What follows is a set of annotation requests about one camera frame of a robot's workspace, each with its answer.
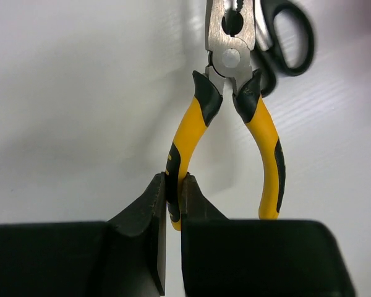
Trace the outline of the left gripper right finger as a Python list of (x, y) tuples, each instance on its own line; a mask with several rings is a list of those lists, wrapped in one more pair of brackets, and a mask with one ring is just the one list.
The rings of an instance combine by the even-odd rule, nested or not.
[(181, 260), (187, 296), (356, 295), (323, 223), (227, 218), (191, 174), (182, 189)]

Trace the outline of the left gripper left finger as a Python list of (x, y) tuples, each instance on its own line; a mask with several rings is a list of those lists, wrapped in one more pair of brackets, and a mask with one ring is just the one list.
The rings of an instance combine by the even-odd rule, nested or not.
[(164, 188), (106, 222), (0, 225), (0, 296), (164, 296)]

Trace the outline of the yellow handled pliers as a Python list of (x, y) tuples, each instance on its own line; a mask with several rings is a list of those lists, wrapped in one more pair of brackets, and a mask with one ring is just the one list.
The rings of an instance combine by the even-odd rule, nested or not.
[(243, 19), (240, 32), (227, 34), (223, 28), (226, 9), (223, 1), (207, 1), (205, 48), (208, 65), (203, 74), (193, 71), (194, 96), (176, 131), (165, 169), (166, 201), (172, 226), (181, 229), (181, 192), (192, 154), (218, 114), (226, 80), (232, 83), (234, 106), (253, 136), (263, 162), (263, 190), (258, 216), (278, 218), (285, 189), (286, 167), (279, 135), (262, 99), (262, 72), (253, 69), (251, 52), (255, 48), (253, 1), (238, 5)]

